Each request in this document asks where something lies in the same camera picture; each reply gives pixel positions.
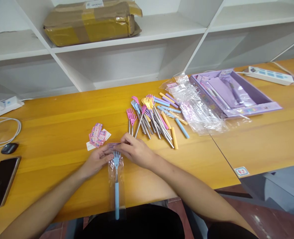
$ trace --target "black mouse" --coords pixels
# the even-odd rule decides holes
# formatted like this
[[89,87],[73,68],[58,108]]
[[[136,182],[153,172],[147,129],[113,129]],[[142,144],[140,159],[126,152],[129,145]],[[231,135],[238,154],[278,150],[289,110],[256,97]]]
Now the black mouse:
[[14,153],[15,150],[17,149],[18,144],[17,143],[8,143],[4,145],[4,147],[1,150],[2,154],[11,154]]

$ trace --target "wooden desk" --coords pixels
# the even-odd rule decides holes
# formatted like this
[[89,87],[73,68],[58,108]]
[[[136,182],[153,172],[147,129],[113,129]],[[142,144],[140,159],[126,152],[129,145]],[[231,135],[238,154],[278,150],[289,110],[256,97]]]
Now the wooden desk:
[[[131,107],[131,96],[141,99],[149,93],[158,95],[163,82],[36,99],[8,113],[6,117],[17,118],[23,124],[15,139],[20,146],[11,155],[21,155],[22,160],[7,201],[0,208],[0,233],[31,203],[87,159],[91,151],[87,151],[86,142],[95,123],[102,123],[112,134],[107,143],[119,142],[128,129],[125,111]],[[214,189],[240,183],[210,136],[199,137],[186,127],[190,139],[185,139],[179,128],[175,128],[179,150],[171,149],[155,135],[150,141],[146,137],[143,139],[158,154]],[[14,121],[0,125],[0,140],[9,138],[14,129]],[[0,160],[11,156],[0,153]],[[127,159],[124,163],[126,207],[176,196],[158,176]],[[109,205],[108,171],[104,167],[71,197],[55,221],[106,212],[110,210]]]
[[[294,59],[279,63],[294,74]],[[273,63],[256,66],[283,72]],[[214,135],[213,139],[232,168],[244,166],[250,175],[294,166],[294,86],[278,85],[249,76],[245,78],[283,109],[253,116],[251,123]]]

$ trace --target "smartphone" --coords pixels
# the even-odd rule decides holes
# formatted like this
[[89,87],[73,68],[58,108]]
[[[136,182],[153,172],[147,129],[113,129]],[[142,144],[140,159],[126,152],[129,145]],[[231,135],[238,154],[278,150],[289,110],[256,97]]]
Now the smartphone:
[[0,207],[4,205],[11,188],[21,157],[5,159],[0,162]]

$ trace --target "hand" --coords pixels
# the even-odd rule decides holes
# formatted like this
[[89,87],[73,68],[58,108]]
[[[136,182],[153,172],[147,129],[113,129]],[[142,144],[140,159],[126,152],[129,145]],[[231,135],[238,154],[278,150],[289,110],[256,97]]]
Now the hand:
[[87,161],[80,167],[78,172],[82,178],[89,179],[101,170],[101,168],[114,158],[112,151],[108,150],[108,145],[94,150]]
[[125,133],[120,142],[121,144],[114,146],[114,149],[142,168],[150,170],[159,157],[144,141],[135,139],[129,133]]

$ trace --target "purple box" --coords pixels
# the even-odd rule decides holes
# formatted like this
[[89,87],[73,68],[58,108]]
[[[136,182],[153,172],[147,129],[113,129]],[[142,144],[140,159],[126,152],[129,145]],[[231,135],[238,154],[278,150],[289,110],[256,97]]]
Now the purple box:
[[189,81],[218,115],[228,119],[282,109],[233,69],[191,75]]

